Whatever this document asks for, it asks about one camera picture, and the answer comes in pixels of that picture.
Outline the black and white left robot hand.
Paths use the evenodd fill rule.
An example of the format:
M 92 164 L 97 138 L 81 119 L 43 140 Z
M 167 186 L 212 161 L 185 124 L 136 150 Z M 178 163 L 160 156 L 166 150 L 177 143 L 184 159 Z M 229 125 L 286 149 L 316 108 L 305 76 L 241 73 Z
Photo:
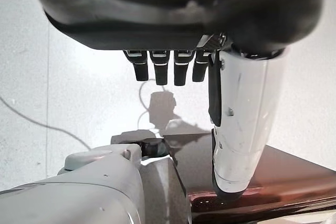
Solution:
M 316 27 L 324 0 L 39 0 L 60 32 L 97 50 L 122 50 L 137 79 L 147 59 L 165 84 L 174 52 L 174 83 L 208 68 L 209 115 L 215 127 L 212 180 L 225 201 L 246 190 L 268 141 L 287 46 Z

